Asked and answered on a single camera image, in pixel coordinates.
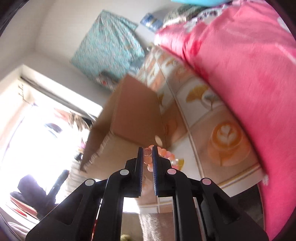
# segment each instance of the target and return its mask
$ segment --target wall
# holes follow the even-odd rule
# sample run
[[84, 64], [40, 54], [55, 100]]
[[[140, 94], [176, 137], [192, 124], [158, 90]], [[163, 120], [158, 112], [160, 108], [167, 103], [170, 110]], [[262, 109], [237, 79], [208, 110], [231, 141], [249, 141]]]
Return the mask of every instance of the wall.
[[[49, 85], [54, 81], [100, 106], [104, 106], [110, 95], [109, 91], [90, 81], [85, 75], [80, 73], [74, 67], [58, 63], [55, 60], [40, 53], [33, 52], [24, 57], [21, 62], [27, 67], [43, 75], [42, 77], [36, 73], [32, 74], [32, 72], [30, 72], [27, 68], [23, 69], [24, 74], [27, 76], [29, 75], [28, 77], [30, 78], [35, 78], [34, 80], [40, 82], [42, 85]], [[67, 96], [69, 96], [68, 93], [68, 91], [66, 92], [66, 90], [64, 90], [64, 93], [60, 92], [59, 95], [63, 97], [63, 94], [67, 94]]]
[[[161, 18], [179, 5], [170, 0], [56, 0], [43, 23], [36, 50], [69, 62], [103, 9], [139, 23], [148, 12]], [[153, 40], [146, 29], [141, 28], [139, 35], [142, 40]]]
[[13, 17], [0, 38], [0, 80], [35, 48], [42, 22], [54, 0], [30, 0]]

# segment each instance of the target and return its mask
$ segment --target orange bead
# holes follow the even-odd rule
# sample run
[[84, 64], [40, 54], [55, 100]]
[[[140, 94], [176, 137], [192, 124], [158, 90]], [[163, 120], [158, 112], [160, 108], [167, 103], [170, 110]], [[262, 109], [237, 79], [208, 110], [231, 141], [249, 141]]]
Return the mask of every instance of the orange bead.
[[175, 158], [175, 155], [174, 155], [174, 154], [171, 154], [171, 155], [168, 157], [168, 159], [169, 159], [170, 161], [172, 161], [172, 160], [175, 160], [176, 158]]
[[161, 149], [158, 154], [161, 156], [165, 156], [166, 155], [167, 150], [166, 149]]
[[152, 157], [151, 156], [144, 156], [144, 163], [145, 164], [151, 164], [152, 163]]
[[148, 147], [144, 149], [144, 156], [151, 156], [152, 150]]
[[171, 152], [167, 151], [167, 153], [165, 154], [165, 158], [169, 158], [171, 156]]
[[148, 168], [148, 171], [153, 172], [153, 164], [152, 163], [149, 164], [147, 168]]

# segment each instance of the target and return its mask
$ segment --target pink blanket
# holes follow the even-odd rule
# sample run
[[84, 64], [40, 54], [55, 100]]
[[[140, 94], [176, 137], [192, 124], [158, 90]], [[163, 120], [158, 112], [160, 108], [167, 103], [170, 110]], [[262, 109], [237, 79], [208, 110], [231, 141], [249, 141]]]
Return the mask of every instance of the pink blanket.
[[155, 42], [207, 80], [249, 134], [268, 177], [260, 189], [272, 240], [296, 206], [293, 36], [276, 11], [257, 0], [166, 27]]

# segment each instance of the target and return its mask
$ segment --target blue package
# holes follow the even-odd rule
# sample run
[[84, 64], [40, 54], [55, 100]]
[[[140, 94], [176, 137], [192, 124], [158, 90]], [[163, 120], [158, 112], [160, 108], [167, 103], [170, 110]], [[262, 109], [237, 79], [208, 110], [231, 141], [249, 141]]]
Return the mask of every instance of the blue package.
[[152, 32], [156, 32], [163, 25], [163, 22], [155, 18], [151, 13], [146, 14], [140, 23], [146, 26]]
[[183, 4], [193, 4], [206, 7], [215, 7], [223, 3], [230, 2], [230, 0], [172, 0], [172, 2], [180, 2]]

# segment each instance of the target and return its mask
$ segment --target cardboard box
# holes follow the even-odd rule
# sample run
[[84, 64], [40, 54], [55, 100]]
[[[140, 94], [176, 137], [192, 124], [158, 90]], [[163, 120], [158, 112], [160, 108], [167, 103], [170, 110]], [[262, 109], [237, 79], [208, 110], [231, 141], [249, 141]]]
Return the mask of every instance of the cardboard box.
[[137, 156], [138, 148], [165, 148], [157, 94], [138, 80], [125, 76], [93, 125], [80, 169], [91, 178], [106, 179]]

